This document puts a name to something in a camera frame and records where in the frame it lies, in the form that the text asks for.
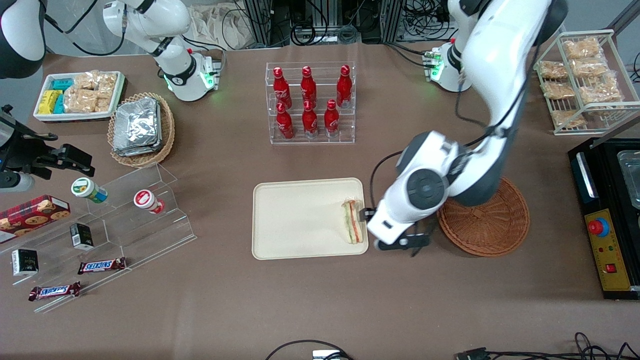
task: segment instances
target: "red switch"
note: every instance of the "red switch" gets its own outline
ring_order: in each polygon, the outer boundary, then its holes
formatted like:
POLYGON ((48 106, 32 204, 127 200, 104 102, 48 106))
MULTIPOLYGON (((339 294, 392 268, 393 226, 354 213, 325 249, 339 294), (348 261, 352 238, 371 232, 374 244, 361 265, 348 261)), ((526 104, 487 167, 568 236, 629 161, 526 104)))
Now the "red switch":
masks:
POLYGON ((587 229, 591 234, 603 238, 609 234, 609 223, 603 218, 596 218, 587 224, 587 229))

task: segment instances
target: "brown table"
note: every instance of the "brown table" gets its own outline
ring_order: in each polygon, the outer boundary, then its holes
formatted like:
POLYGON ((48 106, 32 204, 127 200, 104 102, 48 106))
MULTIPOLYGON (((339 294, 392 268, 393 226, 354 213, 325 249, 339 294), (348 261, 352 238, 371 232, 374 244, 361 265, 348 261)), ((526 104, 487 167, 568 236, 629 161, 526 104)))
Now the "brown table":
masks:
MULTIPOLYGON (((529 235, 514 253, 474 258, 437 231, 415 258, 371 248, 361 256, 258 261, 251 255, 256 184, 353 176, 366 192, 376 162, 416 134, 434 129, 465 142, 481 130, 454 116, 454 94, 381 45, 229 53, 220 90, 193 103, 171 95, 150 56, 50 56, 44 72, 91 69, 120 70, 127 95, 156 92, 169 102, 177 137, 163 165, 179 178, 176 198, 198 239, 46 315, 33 314, 11 273, 0 272, 3 359, 264 359, 303 338, 333 342, 361 360, 449 359, 480 346, 573 350, 575 331, 609 348, 640 346, 639 305, 601 299, 566 156, 585 138, 550 134, 535 81, 504 171, 531 211, 529 235), (270 145, 265 63, 305 60, 357 61, 354 145, 270 145)), ((472 90, 461 111, 487 119, 472 90)), ((98 183, 131 171, 109 157, 105 122, 29 125, 93 154, 98 183)), ((378 174, 380 197, 394 179, 392 162, 378 174)), ((41 193, 68 199, 75 177, 54 171, 29 193, 3 194, 3 208, 41 193)), ((315 348, 296 346, 274 359, 309 359, 315 348)))

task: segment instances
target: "white tray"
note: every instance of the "white tray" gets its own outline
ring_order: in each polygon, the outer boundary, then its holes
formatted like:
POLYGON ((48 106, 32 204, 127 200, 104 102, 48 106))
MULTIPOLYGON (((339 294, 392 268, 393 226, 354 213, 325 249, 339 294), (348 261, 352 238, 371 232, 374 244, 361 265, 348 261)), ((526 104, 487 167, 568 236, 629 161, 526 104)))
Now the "white tray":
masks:
POLYGON ((116 79, 116 87, 113 90, 113 95, 111 95, 111 104, 109 104, 109 110, 100 111, 98 113, 64 113, 64 114, 39 114, 38 106, 40 105, 40 101, 42 100, 42 96, 46 90, 51 90, 51 83, 57 79, 68 79, 74 78, 78 74, 83 74, 82 72, 69 72, 66 74, 51 74, 47 75, 44 79, 44 84, 42 84, 42 89, 40 89, 40 95, 38 96, 38 101, 36 102, 36 107, 33 109, 33 117, 42 121, 42 122, 79 122, 79 121, 91 121, 95 119, 105 119, 107 120, 112 113, 116 111, 116 107, 118 106, 118 101, 120 100, 120 94, 122 93, 122 87, 124 86, 124 75, 120 71, 102 71, 106 74, 117 74, 118 78, 116 79))
POLYGON ((369 248, 349 244, 342 203, 364 201, 362 183, 345 179, 262 183, 253 190, 252 253, 258 260, 360 255, 369 248))

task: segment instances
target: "coca-cola bottle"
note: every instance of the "coca-cola bottle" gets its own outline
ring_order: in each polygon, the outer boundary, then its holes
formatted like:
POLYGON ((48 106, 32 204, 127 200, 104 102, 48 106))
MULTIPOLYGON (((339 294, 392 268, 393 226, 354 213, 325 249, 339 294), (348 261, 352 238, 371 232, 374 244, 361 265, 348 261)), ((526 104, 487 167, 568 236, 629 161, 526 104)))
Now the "coca-cola bottle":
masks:
POLYGON ((291 93, 289 91, 289 83, 282 75, 282 68, 273 68, 273 76, 275 78, 273 81, 273 92, 276 93, 276 99, 278 99, 278 102, 285 104, 287 110, 291 109, 292 101, 291 93))
POLYGON ((302 68, 302 82, 300 83, 302 89, 302 101, 310 101, 313 109, 316 108, 316 81, 311 76, 311 68, 305 66, 302 68))
POLYGON ((339 118, 340 114, 335 108, 335 100, 330 99, 326 102, 326 111, 324 112, 324 130, 328 137, 335 138, 340 133, 338 130, 339 118))
POLYGON ((283 103, 279 102, 276 105, 276 110, 278 110, 276 121, 278 122, 278 129, 282 133, 282 137, 284 137, 285 140, 293 139, 293 136, 295 136, 295 130, 291 121, 291 115, 287 113, 287 108, 283 103))
POLYGON ((351 82, 351 68, 349 65, 343 65, 340 68, 340 79, 338 79, 338 94, 335 98, 336 103, 342 109, 351 107, 351 87, 353 87, 353 83, 351 82))
POLYGON ((309 100, 304 103, 305 111, 302 113, 302 125, 305 127, 305 136, 313 139, 318 136, 318 116, 309 100))

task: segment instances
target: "round wicker basket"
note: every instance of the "round wicker basket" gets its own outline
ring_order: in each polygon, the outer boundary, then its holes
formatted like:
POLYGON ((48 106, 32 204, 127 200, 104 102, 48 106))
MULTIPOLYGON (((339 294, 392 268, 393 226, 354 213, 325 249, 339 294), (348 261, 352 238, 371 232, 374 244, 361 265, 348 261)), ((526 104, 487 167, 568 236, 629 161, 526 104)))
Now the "round wicker basket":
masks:
MULTIPOLYGON (((111 157, 116 159, 117 162, 130 167, 144 167, 151 163, 159 163, 169 155, 171 148, 173 147, 173 140, 175 139, 175 123, 173 121, 173 114, 166 101, 157 94, 143 92, 142 94, 136 94, 128 97, 122 101, 133 102, 142 99, 143 97, 153 97, 160 103, 160 121, 162 123, 162 139, 164 142, 163 148, 159 152, 151 152, 149 154, 135 155, 135 156, 119 156, 115 152, 111 151, 111 157)), ((107 141, 113 148, 113 128, 115 123, 115 113, 112 114, 109 119, 109 131, 107 132, 107 141)))
POLYGON ((442 231, 462 250, 496 257, 514 251, 529 232, 529 208, 518 189, 505 177, 491 199, 467 208, 449 199, 438 210, 442 231))

